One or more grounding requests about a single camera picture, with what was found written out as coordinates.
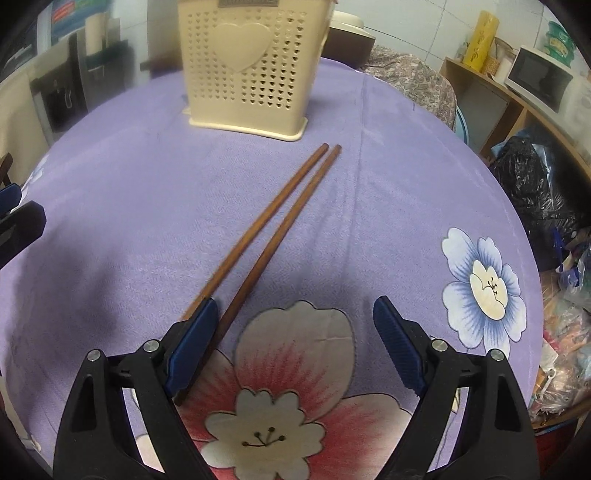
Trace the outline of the water dispenser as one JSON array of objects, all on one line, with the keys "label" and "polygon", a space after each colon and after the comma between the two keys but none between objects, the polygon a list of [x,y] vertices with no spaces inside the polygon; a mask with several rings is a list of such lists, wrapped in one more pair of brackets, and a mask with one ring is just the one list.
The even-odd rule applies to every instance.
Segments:
[{"label": "water dispenser", "polygon": [[30,89],[50,142],[131,86],[133,52],[108,9],[53,12],[35,24]]}]

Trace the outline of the brown wooden chopstick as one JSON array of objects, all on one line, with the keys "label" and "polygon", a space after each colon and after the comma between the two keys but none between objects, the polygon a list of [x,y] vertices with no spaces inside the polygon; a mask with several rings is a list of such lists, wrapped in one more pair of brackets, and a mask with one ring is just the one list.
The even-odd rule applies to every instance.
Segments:
[{"label": "brown wooden chopstick", "polygon": [[204,285],[204,288],[199,291],[195,299],[186,308],[186,311],[181,316],[182,320],[188,320],[193,312],[197,310],[197,307],[200,305],[200,303],[206,297],[211,297],[211,295],[214,294],[214,291],[219,285],[221,285],[222,281],[228,275],[230,270],[233,268],[233,266],[235,266],[239,258],[242,257],[242,254],[245,252],[245,250],[249,248],[250,244],[252,244],[252,241],[256,239],[256,236],[259,235],[260,231],[266,227],[266,224],[269,223],[270,219],[273,218],[280,207],[283,206],[283,203],[286,202],[291,193],[293,193],[297,186],[300,185],[301,180],[308,175],[308,172],[310,172],[311,169],[317,165],[318,161],[324,157],[328,150],[329,144],[322,143],[322,145],[319,146],[318,149],[315,150],[315,152],[304,161],[304,164],[297,169],[297,172],[290,177],[290,180],[288,180],[287,183],[283,185],[283,188],[280,189],[280,192],[277,193],[276,197],[273,198],[270,204],[264,208],[263,212],[256,217],[256,220],[252,222],[252,225],[249,226],[249,229],[247,229],[245,233],[242,234],[242,237],[239,238],[235,246],[232,247],[228,255],[226,255],[221,264],[219,264],[217,270],[215,270],[211,275],[211,278],[209,278],[207,283]]},{"label": "brown wooden chopstick", "polygon": [[[341,153],[342,146],[335,145],[334,148],[329,148],[324,157],[322,157],[322,159],[318,161],[317,165],[315,165],[318,166],[318,171],[315,172],[315,175],[311,178],[310,182],[308,182],[304,190],[301,191],[301,194],[297,197],[297,200],[294,201],[294,205],[290,207],[286,217],[283,218],[283,221],[280,222],[280,226],[276,228],[276,231],[273,233],[273,236],[271,236],[270,241],[267,242],[262,254],[259,255],[256,263],[254,263],[252,266],[252,269],[249,271],[249,274],[247,274],[245,281],[242,282],[242,286],[240,286],[238,292],[235,293],[235,296],[231,300],[231,303],[229,303],[228,308],[226,308],[224,314],[221,316],[221,319],[219,319],[215,324],[215,330],[212,331],[211,335],[208,336],[207,344],[202,348],[202,353],[198,359],[198,362],[195,363],[194,367],[190,370],[189,379],[183,381],[183,383],[180,384],[180,387],[173,392],[173,401],[177,406],[181,405],[188,396],[191,387],[193,386],[194,382],[197,381],[197,377],[202,372],[202,370],[204,370],[206,363],[211,358],[212,353],[217,348],[219,343],[221,343],[221,340],[224,338],[225,334],[228,333],[229,327],[231,327],[232,323],[235,322],[235,318],[238,317],[240,309],[242,309],[242,306],[245,305],[245,301],[247,298],[249,298],[249,295],[252,293],[256,283],[259,282],[259,278],[263,275],[263,272],[266,270],[267,265],[269,265],[270,260],[273,258],[274,254],[276,254],[280,244],[283,243],[283,239],[286,238],[287,233],[290,232],[291,227],[294,226],[297,218],[300,217],[301,212],[304,211],[304,207],[307,206],[308,201],[311,200],[312,195],[315,194],[318,186],[320,186],[322,180],[325,179],[325,176],[327,176],[329,170],[332,168],[332,165],[335,164],[335,161],[339,158]],[[211,297],[206,297],[194,312],[197,312],[201,308],[202,304],[211,301],[211,299],[212,295]]]}]

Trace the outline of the black plastic bag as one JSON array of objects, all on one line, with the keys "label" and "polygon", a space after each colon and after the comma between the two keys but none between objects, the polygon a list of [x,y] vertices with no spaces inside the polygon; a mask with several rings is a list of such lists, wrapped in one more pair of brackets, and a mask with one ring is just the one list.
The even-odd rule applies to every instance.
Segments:
[{"label": "black plastic bag", "polygon": [[489,169],[516,210],[538,270],[553,270],[567,256],[567,244],[583,227],[583,212],[558,178],[552,149],[527,135],[492,147]]}]

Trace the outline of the cream perforated utensil holder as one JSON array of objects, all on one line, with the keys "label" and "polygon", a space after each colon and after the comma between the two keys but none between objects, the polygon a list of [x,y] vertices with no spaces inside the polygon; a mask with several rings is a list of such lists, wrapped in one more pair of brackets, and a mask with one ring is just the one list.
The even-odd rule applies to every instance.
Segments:
[{"label": "cream perforated utensil holder", "polygon": [[180,1],[190,124],[297,141],[335,4]]}]

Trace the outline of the wooden shelf unit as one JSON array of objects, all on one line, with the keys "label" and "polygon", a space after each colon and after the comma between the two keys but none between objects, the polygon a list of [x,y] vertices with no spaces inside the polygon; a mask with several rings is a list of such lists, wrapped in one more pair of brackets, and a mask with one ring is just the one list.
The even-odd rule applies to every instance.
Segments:
[{"label": "wooden shelf unit", "polygon": [[468,128],[469,146],[485,163],[492,161],[492,147],[530,126],[538,126],[558,144],[563,163],[590,180],[590,166],[574,143],[541,112],[489,77],[447,57],[440,74],[452,85]]}]

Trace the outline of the white microwave oven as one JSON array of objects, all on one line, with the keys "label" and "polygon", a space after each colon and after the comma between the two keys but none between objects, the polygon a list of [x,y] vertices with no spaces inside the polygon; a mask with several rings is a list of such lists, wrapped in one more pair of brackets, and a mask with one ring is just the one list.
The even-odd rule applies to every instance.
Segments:
[{"label": "white microwave oven", "polygon": [[521,47],[505,86],[569,135],[590,122],[590,83],[549,55]]}]

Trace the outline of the patterned fabric chair cover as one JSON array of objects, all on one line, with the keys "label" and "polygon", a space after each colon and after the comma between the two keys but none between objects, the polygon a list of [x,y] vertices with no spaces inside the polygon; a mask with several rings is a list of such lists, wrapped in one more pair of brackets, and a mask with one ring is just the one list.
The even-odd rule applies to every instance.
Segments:
[{"label": "patterned fabric chair cover", "polygon": [[361,70],[393,86],[454,129],[458,106],[454,88],[448,79],[416,55],[378,45]]}]

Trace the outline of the yellow canister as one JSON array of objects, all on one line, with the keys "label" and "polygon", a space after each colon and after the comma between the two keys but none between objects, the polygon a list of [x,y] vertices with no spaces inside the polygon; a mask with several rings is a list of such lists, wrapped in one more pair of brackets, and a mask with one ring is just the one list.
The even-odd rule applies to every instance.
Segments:
[{"label": "yellow canister", "polygon": [[477,25],[464,55],[463,64],[480,72],[485,64],[489,50],[496,36],[499,19],[492,13],[482,10]]}]

